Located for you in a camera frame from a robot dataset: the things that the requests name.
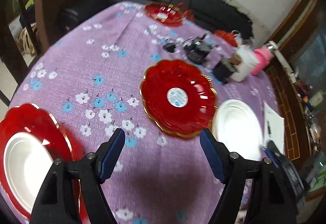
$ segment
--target sticker label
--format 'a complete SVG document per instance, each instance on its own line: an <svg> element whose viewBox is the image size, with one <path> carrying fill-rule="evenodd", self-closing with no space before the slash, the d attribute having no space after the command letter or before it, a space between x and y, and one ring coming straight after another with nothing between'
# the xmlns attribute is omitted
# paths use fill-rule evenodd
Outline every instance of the sticker label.
<svg viewBox="0 0 326 224"><path fill-rule="evenodd" d="M168 15L166 13L158 13L156 17L159 19L167 19Z"/></svg>
<svg viewBox="0 0 326 224"><path fill-rule="evenodd" d="M171 88L166 97L169 103L175 107L184 107L188 103L188 95L181 88Z"/></svg>

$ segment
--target black sofa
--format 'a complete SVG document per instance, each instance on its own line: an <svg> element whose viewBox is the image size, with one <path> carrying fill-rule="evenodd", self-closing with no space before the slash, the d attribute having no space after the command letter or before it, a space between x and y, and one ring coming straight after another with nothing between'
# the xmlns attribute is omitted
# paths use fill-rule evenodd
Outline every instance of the black sofa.
<svg viewBox="0 0 326 224"><path fill-rule="evenodd" d="M227 32L238 30L244 39L253 36L250 19L221 0L84 0L64 9L60 17L60 28L66 33L96 13L122 1L142 4L155 1L174 5L184 2L193 11L195 23L204 29L211 32L217 29Z"/></svg>

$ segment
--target floor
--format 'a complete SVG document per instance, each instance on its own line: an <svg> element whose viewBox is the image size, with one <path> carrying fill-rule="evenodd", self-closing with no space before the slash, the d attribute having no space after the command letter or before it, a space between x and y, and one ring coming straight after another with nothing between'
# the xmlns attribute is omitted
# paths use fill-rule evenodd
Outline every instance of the floor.
<svg viewBox="0 0 326 224"><path fill-rule="evenodd" d="M25 54L23 57L27 65L29 65L34 58L34 56L31 56L30 54ZM11 100L16 87L17 83L14 77L10 74L4 63L0 62L0 90L9 98L9 100ZM7 109L8 107L0 101L0 120L4 118Z"/></svg>

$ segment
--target gold rim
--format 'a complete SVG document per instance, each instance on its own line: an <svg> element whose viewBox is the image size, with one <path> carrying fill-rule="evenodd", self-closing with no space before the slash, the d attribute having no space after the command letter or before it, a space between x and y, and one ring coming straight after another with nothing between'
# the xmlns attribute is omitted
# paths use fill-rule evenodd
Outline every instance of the gold rim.
<svg viewBox="0 0 326 224"><path fill-rule="evenodd" d="M199 131L196 131L196 132L194 132L194 133L192 133L192 134L190 134L190 135L184 135L184 134L181 134L181 133L179 133L179 132L175 132L175 131L169 131L169 130L167 130L167 129L165 129L149 112L148 112L148 110L147 110L147 107L146 107L146 100L144 99L144 97L143 97L143 95L142 95L142 92L141 92L141 88L142 88L142 85L143 85L143 83L144 83L144 81L146 80L146 74L148 73L148 71L151 69L151 68L153 68L153 67L156 67L157 66L157 64L158 63L160 63L160 62L162 62L162 61L176 61L176 60L179 60L179 61L182 61L183 63L185 63L185 64L187 64L187 65L190 65L190 66L192 66L192 67L195 67L195 66L193 66L193 65L191 65L191 64L188 64L188 63L186 63L186 62L184 62L183 60L181 60L181 59L172 59L172 60L168 60L168 59L161 59L159 62L157 62L155 65L153 65L153 66L150 66L146 71L145 71L145 74L144 74L144 77L143 77L143 81L141 82L141 85L140 85L140 88L139 88L139 93L140 93L140 95L141 95L141 99L142 99L142 102L143 102L143 107L144 107L144 111L145 111L145 113L148 115L148 117L152 120L152 121L154 121L155 123L156 123L156 125L161 129L161 130L163 130L165 133L167 133L167 134L170 134L170 135L176 135L176 136L179 136L179 137L182 137L182 138L186 138L186 139L190 139L190 138L194 138L195 136L197 136L197 135L199 135L199 133L201 132L201 130L199 130ZM218 98L218 96L217 96L217 92L215 91L215 89L214 89L214 87L213 87L213 82L211 81L211 79L208 77L208 76L206 76L205 74L201 74L201 76L203 76L203 77L205 77L206 78L206 80L208 81L208 83L209 83L209 86L210 86L210 89L211 89L211 91L214 93L214 95L215 95L215 104L216 104L216 102L217 102L217 98ZM211 120L209 120L208 121L208 126L209 127L211 127L211 124L212 124L212 121L213 121L213 118L211 119Z"/></svg>
<svg viewBox="0 0 326 224"><path fill-rule="evenodd" d="M151 5L151 4L156 4L156 5L159 5L159 6L162 6L162 5L164 5L164 6L168 6L168 7L172 8L174 11L178 12L178 13L181 15L181 18L180 18L179 20L177 20L177 21L175 21L175 22L169 22L169 23L179 23L179 22L182 21L182 19L185 17L185 13L182 13L181 10L180 10L178 7L175 7L175 6L172 5L172 4L159 3L159 2L151 2L151 3L148 3L148 4L146 4L146 5L144 6L144 11L145 11L145 13L146 13L149 17L153 18L154 20L158 20L158 21L164 23L166 19L160 19L160 18L158 18L157 16L154 16L154 15L152 15L151 13L149 13L149 12L146 10L146 7L149 6L149 5Z"/></svg>
<svg viewBox="0 0 326 224"><path fill-rule="evenodd" d="M30 105L32 105L32 106L34 106L36 109L40 109L40 107L37 105L37 104L34 104L34 103L24 103L24 104L30 104ZM51 114L51 113L48 113L48 115L50 116L50 118L52 119L52 121L53 121L53 123L55 124L55 126L56 126L56 128L57 129L59 129L59 124L58 124L58 122L57 122L57 120L55 119L55 117ZM73 156L73 151L72 151L72 146L71 146L71 143L70 143L70 141L69 141L69 139L68 139L68 137L67 137L67 135L63 132L63 131L60 131L59 130L59 132L62 134L62 136L64 137L64 139L65 139L65 141L66 141L66 143L67 143L67 145L68 145L68 148L69 148L69 150L70 150L70 154L71 154L71 159L74 161L74 156ZM11 203L11 205L13 206L13 208L22 216L22 217L24 217L24 218L26 218L26 219L29 219L27 216L25 216L23 213L21 213L16 207L15 207L15 205L13 204L13 202L11 201L11 199L10 199L10 197L9 197L9 195L8 195L8 193L6 192L6 190L3 188L3 185L1 184L1 181L0 181L0 185L2 186L2 189L4 190L4 192L5 192L5 194L7 195L7 198L8 198L8 200L10 201L10 203ZM79 181L79 195L78 195L78 212L80 212L80 196L81 196L81 186L80 186L80 181Z"/></svg>

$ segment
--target floral tablecloth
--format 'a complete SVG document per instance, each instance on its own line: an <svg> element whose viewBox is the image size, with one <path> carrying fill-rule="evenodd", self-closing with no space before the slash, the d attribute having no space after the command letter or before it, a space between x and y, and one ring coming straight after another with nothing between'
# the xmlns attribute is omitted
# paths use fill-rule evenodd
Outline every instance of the floral tablecloth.
<svg viewBox="0 0 326 224"><path fill-rule="evenodd" d="M165 135L144 112L139 86L146 69L160 59L186 59L182 45L175 53L162 46L208 33L218 46L199 69L210 76L218 105L228 99L247 103L263 126L263 101L278 111L265 73L223 86L211 74L221 56L234 48L188 20L167 27L143 13L143 6L122 2L87 20L55 43L26 77L10 107L33 102L52 113L92 152L117 127L126 143L111 179L102 185L118 223L208 223L223 185L213 173L199 138L189 141ZM247 181L241 207L248 201ZM22 223L27 223L1 193Z"/></svg>

